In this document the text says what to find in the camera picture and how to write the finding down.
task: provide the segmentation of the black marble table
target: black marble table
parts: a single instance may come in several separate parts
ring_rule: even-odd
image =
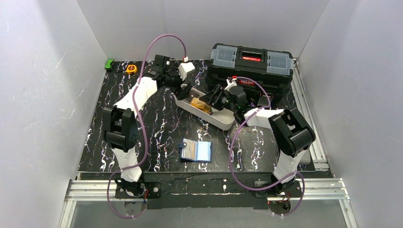
[[[207,92],[204,77],[208,61],[193,61],[196,70],[188,78],[198,90]],[[88,131],[87,141],[79,164],[80,172],[113,172],[118,169],[112,150],[102,139],[102,110],[112,107],[128,93],[138,78],[140,70],[128,75],[123,69],[128,64],[141,62],[115,62],[113,70],[107,72],[98,98],[94,116]],[[279,102],[279,108],[294,106],[295,99],[290,90]],[[141,166],[145,172],[229,172],[228,156],[230,141],[238,124],[223,131],[204,120],[179,108],[169,89],[160,89],[141,111],[151,145],[148,160]],[[178,144],[183,138],[195,141],[210,141],[213,144],[212,163],[181,162]],[[144,155],[144,138],[138,137],[136,145],[138,161]],[[238,172],[273,172],[277,163],[278,148],[270,129],[244,127],[234,147],[233,167]],[[315,171],[313,163],[300,165],[302,171]]]

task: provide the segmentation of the orange tape measure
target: orange tape measure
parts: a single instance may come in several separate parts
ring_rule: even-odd
[[[137,72],[137,67],[136,65],[128,65],[126,68],[126,72],[129,74],[134,74]]]

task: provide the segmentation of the gray floor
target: gray floor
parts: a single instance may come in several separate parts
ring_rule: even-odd
[[[113,202],[124,213],[123,202]],[[140,210],[140,203],[132,206]],[[268,210],[248,208],[177,208],[149,210],[139,218],[122,219],[107,202],[79,201],[72,228],[150,227],[150,228],[346,228],[338,200],[305,200],[292,216],[272,216]]]

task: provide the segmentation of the metal frame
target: metal frame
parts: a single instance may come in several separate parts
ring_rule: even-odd
[[[297,63],[294,65],[294,76],[291,82],[291,88],[294,93],[297,108],[311,125],[317,135],[316,141],[309,148],[316,171],[327,171],[329,165],[312,114],[307,102],[304,87],[298,71]],[[339,200],[340,209],[343,212],[345,222],[348,228],[357,228],[353,212],[350,207],[350,197],[343,183],[343,179],[305,179],[305,195],[303,200]],[[62,218],[59,224],[60,228],[69,228],[73,219],[77,201],[106,201],[107,180],[72,180],[69,184]],[[111,183],[109,198],[112,201],[143,201],[142,199],[116,199],[116,184]],[[279,201],[283,198],[272,197],[268,201]]]

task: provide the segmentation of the green object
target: green object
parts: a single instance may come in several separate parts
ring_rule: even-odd
[[[106,69],[106,70],[111,70],[111,69],[112,69],[112,66],[113,66],[113,62],[114,62],[113,59],[108,59],[108,61],[107,61],[106,64],[105,64],[105,69]]]

